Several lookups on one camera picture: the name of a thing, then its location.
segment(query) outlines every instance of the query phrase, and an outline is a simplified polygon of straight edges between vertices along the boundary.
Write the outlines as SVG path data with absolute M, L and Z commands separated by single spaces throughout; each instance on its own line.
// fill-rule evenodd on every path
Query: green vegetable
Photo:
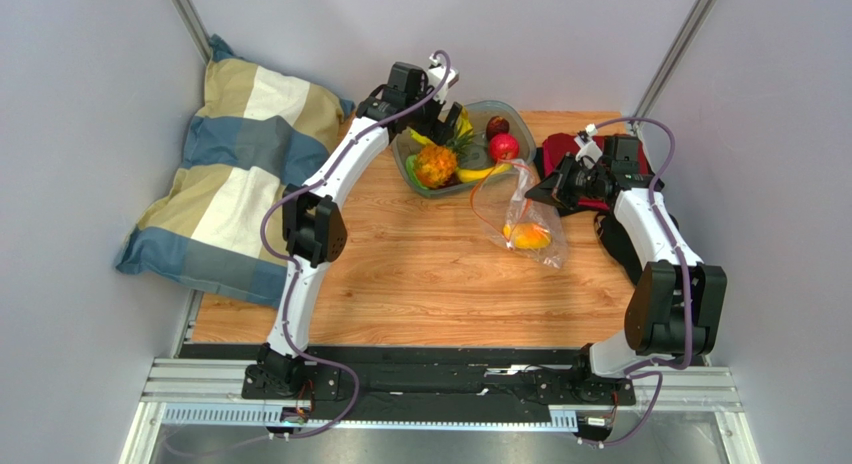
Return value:
M 408 179 L 417 185 L 420 189 L 429 189 L 428 187 L 420 184 L 420 180 L 417 179 L 417 176 L 414 174 L 414 160 L 417 158 L 415 154 L 408 156 L 405 160 L 405 170 L 408 172 Z

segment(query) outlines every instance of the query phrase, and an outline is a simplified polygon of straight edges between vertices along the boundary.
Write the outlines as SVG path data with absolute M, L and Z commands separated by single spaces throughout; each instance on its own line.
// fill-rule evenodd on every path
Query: apple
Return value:
M 488 144 L 488 153 L 495 162 L 514 159 L 520 152 L 521 146 L 511 134 L 497 134 Z
M 506 134 L 509 132 L 509 121 L 500 116 L 494 116 L 485 126 L 485 139 L 491 142 L 497 134 Z

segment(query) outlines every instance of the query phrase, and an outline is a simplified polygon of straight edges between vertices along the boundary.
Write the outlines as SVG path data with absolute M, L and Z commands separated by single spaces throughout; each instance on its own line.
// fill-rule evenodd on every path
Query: plastic bag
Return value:
M 524 161 L 501 161 L 473 188 L 470 206 L 491 242 L 560 269 L 568 243 L 559 214 L 552 206 L 524 197 L 536 184 L 536 172 Z

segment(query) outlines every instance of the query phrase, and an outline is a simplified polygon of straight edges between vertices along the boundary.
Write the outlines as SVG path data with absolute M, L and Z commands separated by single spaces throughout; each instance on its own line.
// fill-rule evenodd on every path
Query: wooden table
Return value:
M 539 145 L 619 115 L 521 114 Z M 562 219 L 570 255 L 556 270 L 490 243 L 468 198 L 421 198 L 390 149 L 373 161 L 343 210 L 349 242 L 323 283 L 311 342 L 579 347 L 621 329 L 633 286 L 597 241 L 593 213 Z M 193 340 L 264 342 L 275 314 L 205 295 Z

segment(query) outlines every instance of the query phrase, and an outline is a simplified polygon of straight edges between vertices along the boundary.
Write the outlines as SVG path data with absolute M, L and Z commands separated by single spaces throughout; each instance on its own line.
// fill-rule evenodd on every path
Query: pillow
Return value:
M 302 184 L 328 159 L 354 104 L 237 57 L 218 36 L 210 46 L 204 107 L 190 122 L 171 192 L 139 219 L 115 267 L 277 306 L 286 262 L 263 248 L 261 219 L 287 184 Z M 278 212 L 268 237 L 283 251 L 281 227 Z

